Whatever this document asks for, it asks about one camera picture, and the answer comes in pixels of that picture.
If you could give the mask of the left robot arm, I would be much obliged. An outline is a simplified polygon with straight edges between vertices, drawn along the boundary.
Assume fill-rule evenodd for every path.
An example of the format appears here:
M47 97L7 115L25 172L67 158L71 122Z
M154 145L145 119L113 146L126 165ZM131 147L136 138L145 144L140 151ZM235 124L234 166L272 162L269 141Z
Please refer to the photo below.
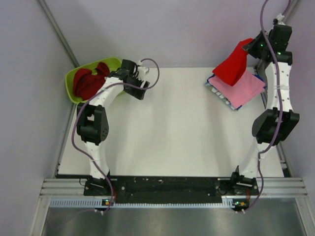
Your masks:
M90 98L87 105L77 106L76 132L84 142L90 159L90 176L95 181L94 188L106 195L111 191L112 184L105 176L109 173L106 163L104 141L109 133L109 123L106 110L114 99L125 92L142 100L150 83L144 80L149 68L143 66L143 61L133 62L122 60L121 66L110 72L104 85Z

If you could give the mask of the bright red t-shirt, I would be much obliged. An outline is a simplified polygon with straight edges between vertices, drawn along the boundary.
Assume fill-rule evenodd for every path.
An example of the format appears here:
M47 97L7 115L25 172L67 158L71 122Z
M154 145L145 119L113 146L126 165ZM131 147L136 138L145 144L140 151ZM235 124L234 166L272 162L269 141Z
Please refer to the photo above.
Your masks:
M253 38L240 41L228 58L213 70L213 74L229 86L234 86L247 68L248 52L243 47L252 41Z

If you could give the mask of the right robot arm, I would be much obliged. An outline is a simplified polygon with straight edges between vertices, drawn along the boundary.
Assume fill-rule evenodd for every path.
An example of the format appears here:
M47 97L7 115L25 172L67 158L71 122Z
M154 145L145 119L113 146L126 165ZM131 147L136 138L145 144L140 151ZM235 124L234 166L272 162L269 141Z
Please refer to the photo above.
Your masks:
M289 76L293 64L292 52L287 51L292 28L284 23L276 23L266 32L243 46L243 51L264 64L267 81L266 110L252 125L255 138L251 158L246 164L237 166L230 178L229 187L235 195L251 193L259 195L257 177L262 177L261 162L266 153L279 142L284 141L300 120L290 101Z

